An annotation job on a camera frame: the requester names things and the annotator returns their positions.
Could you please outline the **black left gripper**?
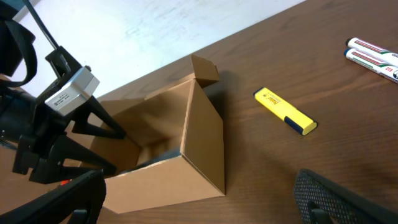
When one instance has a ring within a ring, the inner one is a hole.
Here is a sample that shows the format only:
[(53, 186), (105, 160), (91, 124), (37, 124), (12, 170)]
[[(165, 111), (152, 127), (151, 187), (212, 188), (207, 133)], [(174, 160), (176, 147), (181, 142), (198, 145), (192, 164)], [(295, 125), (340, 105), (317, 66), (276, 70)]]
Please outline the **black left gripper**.
[[(1, 140), (17, 144), (13, 172), (26, 174), (31, 169), (29, 180), (40, 184), (75, 179), (91, 170), (115, 174), (116, 166), (70, 139), (66, 128), (74, 122), (73, 133), (110, 139), (124, 139), (125, 130), (94, 96), (66, 116), (49, 108), (45, 100), (84, 66), (63, 47), (46, 59), (58, 78), (36, 98), (17, 90), (17, 82), (1, 81)], [(99, 126), (89, 122), (92, 114)]]

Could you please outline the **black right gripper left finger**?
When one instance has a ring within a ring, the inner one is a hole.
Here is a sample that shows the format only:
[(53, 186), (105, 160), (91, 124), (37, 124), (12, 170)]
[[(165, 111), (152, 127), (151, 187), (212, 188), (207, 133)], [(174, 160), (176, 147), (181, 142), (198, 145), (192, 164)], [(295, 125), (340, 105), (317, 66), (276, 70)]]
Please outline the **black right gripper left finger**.
[(1, 215), (1, 223), (96, 223), (106, 197), (100, 170), (91, 170), (39, 198)]

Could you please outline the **yellow highlighter pen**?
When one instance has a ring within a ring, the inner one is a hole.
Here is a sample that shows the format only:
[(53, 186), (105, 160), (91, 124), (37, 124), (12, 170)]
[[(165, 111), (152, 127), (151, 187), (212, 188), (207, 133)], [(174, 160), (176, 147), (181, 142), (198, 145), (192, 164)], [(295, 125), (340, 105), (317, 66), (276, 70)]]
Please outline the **yellow highlighter pen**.
[(306, 136), (318, 126), (315, 120), (268, 88), (262, 87), (256, 90), (253, 97), (302, 136)]

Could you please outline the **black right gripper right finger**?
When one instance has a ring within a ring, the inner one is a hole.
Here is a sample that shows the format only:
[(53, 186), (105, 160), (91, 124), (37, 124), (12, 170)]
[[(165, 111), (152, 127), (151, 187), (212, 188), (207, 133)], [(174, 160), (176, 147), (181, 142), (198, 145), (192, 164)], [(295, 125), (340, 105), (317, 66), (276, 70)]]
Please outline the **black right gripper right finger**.
[(298, 172), (294, 199), (304, 223), (397, 223), (397, 213), (309, 169)]

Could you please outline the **white marker blue cap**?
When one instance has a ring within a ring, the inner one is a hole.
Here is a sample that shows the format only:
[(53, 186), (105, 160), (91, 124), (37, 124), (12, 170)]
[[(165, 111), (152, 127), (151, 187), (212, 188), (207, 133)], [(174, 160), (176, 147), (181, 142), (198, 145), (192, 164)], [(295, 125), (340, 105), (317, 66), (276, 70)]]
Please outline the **white marker blue cap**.
[(397, 83), (397, 66), (356, 49), (346, 49), (344, 56), (374, 73)]

